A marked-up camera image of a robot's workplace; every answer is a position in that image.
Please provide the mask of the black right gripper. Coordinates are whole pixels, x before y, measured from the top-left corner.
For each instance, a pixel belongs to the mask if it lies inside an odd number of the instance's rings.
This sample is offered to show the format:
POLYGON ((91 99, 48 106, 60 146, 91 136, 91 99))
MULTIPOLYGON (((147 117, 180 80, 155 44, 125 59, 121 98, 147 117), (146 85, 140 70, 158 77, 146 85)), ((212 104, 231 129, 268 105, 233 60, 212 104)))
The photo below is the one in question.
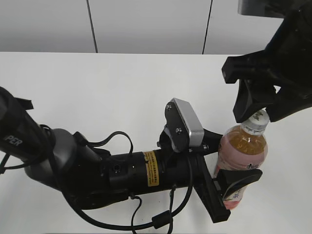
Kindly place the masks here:
POLYGON ((242 123, 266 107, 271 122, 312 107, 312 11, 291 11, 265 49, 229 56, 222 74, 227 84, 239 79, 233 108, 242 123), (273 85, 280 86, 276 94, 273 85))

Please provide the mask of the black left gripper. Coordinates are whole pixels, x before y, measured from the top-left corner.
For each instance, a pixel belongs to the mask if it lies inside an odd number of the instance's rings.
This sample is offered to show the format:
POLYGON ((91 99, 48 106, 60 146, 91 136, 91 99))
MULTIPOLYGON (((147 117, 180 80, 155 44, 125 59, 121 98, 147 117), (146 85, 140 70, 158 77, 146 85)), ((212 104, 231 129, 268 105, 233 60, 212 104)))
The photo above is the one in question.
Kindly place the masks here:
POLYGON ((192 190, 195 190, 201 202, 208 211, 213 223, 228 220, 231 212, 223 201, 240 201, 249 184, 259 181, 262 176, 260 169, 229 171, 220 169, 213 179, 209 173, 204 156, 218 152, 223 135, 204 129, 204 137, 199 147, 193 147, 183 152, 174 152, 171 140, 165 133, 160 134, 157 143, 164 155, 163 182, 172 183, 170 217, 179 214, 188 203, 192 190), (174 190, 187 186, 187 192, 182 203, 173 211, 174 190))

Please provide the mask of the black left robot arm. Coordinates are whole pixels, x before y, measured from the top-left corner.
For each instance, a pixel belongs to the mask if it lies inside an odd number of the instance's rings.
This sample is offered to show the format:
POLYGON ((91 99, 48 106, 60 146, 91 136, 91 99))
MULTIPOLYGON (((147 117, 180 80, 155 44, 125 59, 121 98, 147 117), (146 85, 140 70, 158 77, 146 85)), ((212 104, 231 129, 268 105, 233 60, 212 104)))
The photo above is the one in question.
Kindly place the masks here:
POLYGON ((214 223, 230 216, 223 201, 236 190, 258 181, 259 169, 220 170, 212 178, 205 156, 217 152, 221 135, 203 129, 190 104, 172 99, 165 109, 166 124, 158 148, 149 152, 111 155, 106 141, 89 142, 81 133, 51 129, 29 116, 29 100, 0 90, 0 149, 22 161, 26 174, 59 190, 79 216, 111 230, 128 231, 129 226, 111 225, 88 217, 86 210, 175 188, 187 188, 182 203, 137 225, 141 230, 170 223, 196 191, 214 223))

